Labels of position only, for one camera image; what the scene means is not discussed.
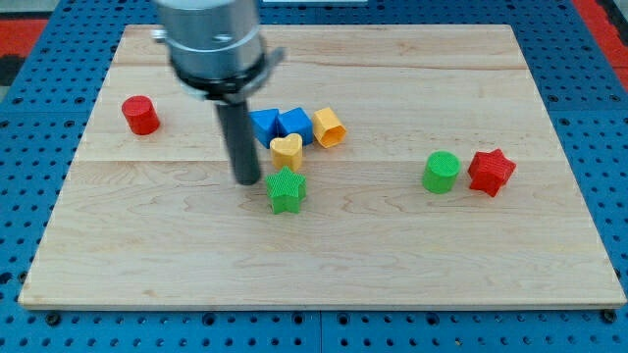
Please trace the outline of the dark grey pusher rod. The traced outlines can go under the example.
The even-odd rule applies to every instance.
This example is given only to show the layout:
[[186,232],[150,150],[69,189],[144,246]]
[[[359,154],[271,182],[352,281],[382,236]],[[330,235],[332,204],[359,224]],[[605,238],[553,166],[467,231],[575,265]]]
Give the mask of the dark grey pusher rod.
[[261,177],[254,133],[246,101],[216,105],[235,180],[252,185]]

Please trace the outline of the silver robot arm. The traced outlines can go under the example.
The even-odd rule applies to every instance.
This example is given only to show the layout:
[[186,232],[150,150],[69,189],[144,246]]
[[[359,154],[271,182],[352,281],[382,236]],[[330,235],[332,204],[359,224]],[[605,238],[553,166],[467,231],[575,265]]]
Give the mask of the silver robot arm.
[[267,50],[253,0],[154,0],[170,64],[192,96],[213,102],[235,180],[261,177],[247,100],[260,90],[286,49]]

